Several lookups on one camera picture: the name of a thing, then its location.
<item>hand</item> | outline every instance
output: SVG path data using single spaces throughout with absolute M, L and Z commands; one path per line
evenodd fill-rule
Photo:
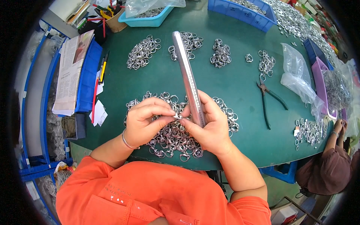
M 342 120 L 337 120 L 334 125 L 334 131 L 338 134 L 342 129 Z
M 347 131 L 347 121 L 343 120 L 342 124 L 343 126 L 341 128 L 340 135 L 344 136 Z
M 186 118 L 181 119 L 180 123 L 185 126 L 187 132 L 199 142 L 203 149 L 216 156 L 226 154 L 230 151 L 229 146 L 231 144 L 228 118 L 210 96 L 200 90 L 198 93 L 207 125 L 201 128 Z M 184 108 L 181 115 L 183 117 L 190 115 L 189 105 Z
M 154 115 L 162 115 L 152 121 Z M 174 120 L 175 111 L 164 100 L 147 98 L 133 106 L 126 119 L 125 140 L 132 147 L 148 143 L 165 125 Z

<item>green table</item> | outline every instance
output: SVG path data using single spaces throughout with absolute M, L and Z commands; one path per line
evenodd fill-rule
M 301 143 L 299 151 L 295 150 L 295 120 L 315 119 L 310 113 L 310 107 L 305 108 L 297 94 L 280 84 L 284 73 L 283 50 L 280 44 L 282 42 L 296 42 L 295 48 L 304 56 L 311 73 L 310 63 L 300 40 L 293 36 L 285 37 L 280 33 L 278 26 L 272 26 L 264 33 L 232 17 L 208 11 L 207 1 L 203 0 L 187 1 L 185 8 L 174 8 L 160 27 L 127 27 L 109 36 L 103 46 L 103 54 L 110 50 L 104 92 L 98 95 L 98 99 L 106 107 L 108 117 L 102 127 L 93 127 L 90 119 L 87 119 L 86 138 L 74 141 L 76 144 L 93 150 L 121 134 L 125 128 L 125 104 L 135 98 L 142 99 L 148 90 L 158 94 L 167 91 L 171 95 L 179 96 L 180 101 L 183 101 L 185 89 L 179 63 L 170 59 L 167 50 L 173 44 L 173 31 L 194 32 L 204 38 L 204 45 L 193 51 L 195 59 L 190 61 L 196 85 L 211 97 L 222 98 L 239 116 L 239 132 L 234 133 L 231 140 L 257 167 L 287 163 L 323 151 L 325 141 L 315 145 L 317 149 L 315 146 Z M 129 70 L 126 68 L 128 53 L 149 34 L 161 39 L 162 48 L 153 54 L 146 67 L 136 71 Z M 214 52 L 212 46 L 216 38 L 229 45 L 231 51 L 232 62 L 220 69 L 210 64 L 210 57 Z M 276 59 L 273 76 L 267 77 L 265 84 L 289 107 L 289 111 L 284 110 L 276 99 L 266 95 L 271 130 L 266 128 L 261 92 L 256 85 L 260 74 L 260 57 L 257 54 L 259 50 L 266 50 Z M 245 61 L 245 55 L 248 53 L 253 56 L 252 63 Z M 204 151 L 203 157 L 191 157 L 184 163 L 180 161 L 178 151 L 174 152 L 172 158 L 160 159 L 150 154 L 148 148 L 143 146 L 140 150 L 135 150 L 129 160 L 166 163 L 193 170 L 221 169 L 217 158 L 207 151 Z

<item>bracelet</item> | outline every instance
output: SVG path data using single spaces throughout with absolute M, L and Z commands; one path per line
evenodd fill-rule
M 137 148 L 135 148 L 135 147 L 129 145 L 129 144 L 126 142 L 126 140 L 125 140 L 125 135 L 124 135 L 125 130 L 122 132 L 122 141 L 124 142 L 124 144 L 125 144 L 128 148 L 131 148 L 131 149 L 140 149 L 140 146 L 137 147 Z
M 339 134 L 338 134 L 338 133 L 336 133 L 335 131 L 333 131 L 332 133 L 336 134 L 336 139 L 339 138 Z

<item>woman's right hand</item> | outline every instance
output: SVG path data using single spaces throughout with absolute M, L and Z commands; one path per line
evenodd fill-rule
M 216 156 L 227 154 L 231 149 L 228 118 L 209 95 L 200 90 L 198 93 L 207 122 L 206 126 L 201 128 L 187 118 L 181 119 L 180 123 L 185 126 L 187 132 L 199 142 L 203 149 Z M 187 105 L 181 115 L 188 117 L 190 113 L 190 107 Z

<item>purple tray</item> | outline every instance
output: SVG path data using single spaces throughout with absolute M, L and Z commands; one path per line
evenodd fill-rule
M 345 120 L 345 121 L 347 121 L 346 109 L 343 108 L 343 109 L 341 110 L 341 112 L 342 112 L 342 119 Z
M 331 119 L 335 120 L 337 118 L 337 111 L 335 111 L 333 114 L 329 113 L 328 97 L 326 95 L 325 82 L 321 69 L 329 70 L 327 66 L 318 57 L 316 57 L 316 61 L 312 65 L 311 70 L 314 76 L 316 94 L 324 101 L 324 108 L 321 110 L 321 113 L 328 115 Z

